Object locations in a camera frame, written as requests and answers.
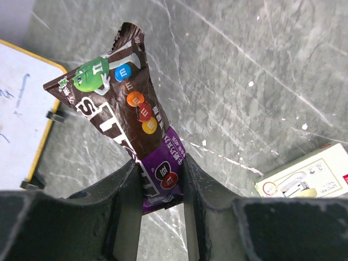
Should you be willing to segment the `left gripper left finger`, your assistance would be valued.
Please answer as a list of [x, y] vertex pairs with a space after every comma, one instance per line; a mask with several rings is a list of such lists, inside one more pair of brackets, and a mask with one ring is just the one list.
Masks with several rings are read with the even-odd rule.
[[1, 192], [1, 260], [136, 260], [143, 195], [129, 161], [68, 198]]

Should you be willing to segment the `white green small box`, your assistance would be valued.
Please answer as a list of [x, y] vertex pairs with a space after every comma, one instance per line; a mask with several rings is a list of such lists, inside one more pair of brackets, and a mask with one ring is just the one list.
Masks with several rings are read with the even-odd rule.
[[347, 152], [332, 142], [255, 182], [261, 197], [337, 197], [347, 193]]

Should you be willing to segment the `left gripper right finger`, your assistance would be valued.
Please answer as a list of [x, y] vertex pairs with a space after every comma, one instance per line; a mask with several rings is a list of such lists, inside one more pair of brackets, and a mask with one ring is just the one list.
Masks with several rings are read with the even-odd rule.
[[190, 260], [347, 260], [347, 200], [248, 198], [184, 161]]

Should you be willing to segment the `white board with yellow frame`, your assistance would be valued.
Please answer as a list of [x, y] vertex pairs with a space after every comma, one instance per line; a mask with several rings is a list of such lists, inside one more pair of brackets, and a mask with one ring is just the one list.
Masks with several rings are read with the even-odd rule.
[[1, 41], [1, 190], [31, 181], [59, 101], [43, 85], [66, 73], [59, 64]]

